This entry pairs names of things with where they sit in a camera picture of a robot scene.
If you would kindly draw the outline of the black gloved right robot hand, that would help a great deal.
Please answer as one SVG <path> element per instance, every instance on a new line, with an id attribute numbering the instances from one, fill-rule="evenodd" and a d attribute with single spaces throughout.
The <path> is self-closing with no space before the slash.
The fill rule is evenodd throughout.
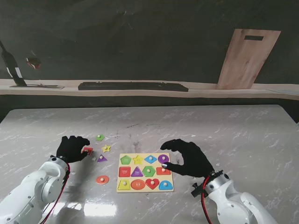
<path id="1" fill-rule="evenodd" d="M 185 142 L 181 139 L 170 140 L 165 142 L 161 150 L 171 150 L 172 152 L 180 152 L 184 161 L 183 165 L 165 162 L 162 167 L 179 175 L 187 175 L 192 177 L 208 177 L 214 168 L 208 161 L 200 147 L 193 142 Z"/>

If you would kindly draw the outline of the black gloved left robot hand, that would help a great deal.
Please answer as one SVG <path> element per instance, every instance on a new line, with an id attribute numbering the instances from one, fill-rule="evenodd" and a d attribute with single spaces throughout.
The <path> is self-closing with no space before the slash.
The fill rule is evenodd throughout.
<path id="1" fill-rule="evenodd" d="M 82 152 L 82 149 L 89 145 L 90 141 L 81 136 L 63 136 L 57 149 L 56 157 L 66 163 L 82 161 L 88 154 L 88 152 Z"/>

